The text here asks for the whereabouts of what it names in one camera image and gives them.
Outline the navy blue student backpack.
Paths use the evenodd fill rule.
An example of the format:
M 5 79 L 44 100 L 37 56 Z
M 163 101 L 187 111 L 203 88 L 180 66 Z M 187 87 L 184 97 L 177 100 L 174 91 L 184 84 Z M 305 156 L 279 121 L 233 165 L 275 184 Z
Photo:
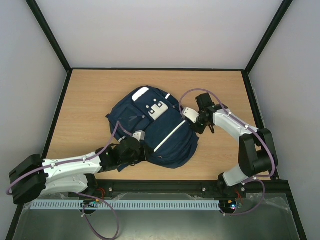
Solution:
M 199 138 L 190 123 L 182 118 L 179 101 L 159 88 L 136 88 L 118 102 L 106 118 L 118 141 L 143 131 L 142 143 L 151 149 L 147 160 L 160 167 L 180 168 L 197 150 Z

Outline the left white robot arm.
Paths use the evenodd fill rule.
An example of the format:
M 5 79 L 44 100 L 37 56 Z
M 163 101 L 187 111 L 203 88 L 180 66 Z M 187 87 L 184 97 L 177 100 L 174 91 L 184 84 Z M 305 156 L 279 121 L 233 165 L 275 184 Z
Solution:
M 33 154 L 9 173 L 6 194 L 12 196 L 14 204 L 22 205 L 46 194 L 82 193 L 92 175 L 134 166 L 147 161 L 153 152 L 146 143 L 128 137 L 82 156 L 44 159 Z

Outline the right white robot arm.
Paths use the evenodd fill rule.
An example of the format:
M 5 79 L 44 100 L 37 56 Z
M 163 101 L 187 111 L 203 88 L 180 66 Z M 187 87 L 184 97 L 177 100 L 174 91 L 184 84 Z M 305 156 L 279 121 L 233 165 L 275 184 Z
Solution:
M 238 142 L 237 164 L 218 176 L 216 188 L 220 195 L 234 194 L 245 183 L 262 178 L 261 173 L 269 172 L 270 176 L 275 173 L 278 159 L 270 130 L 241 120 L 223 103 L 215 104 L 208 92 L 195 100 L 198 111 L 185 107 L 182 115 L 197 133 L 202 134 L 207 127 L 214 133 L 214 127 L 219 127 Z

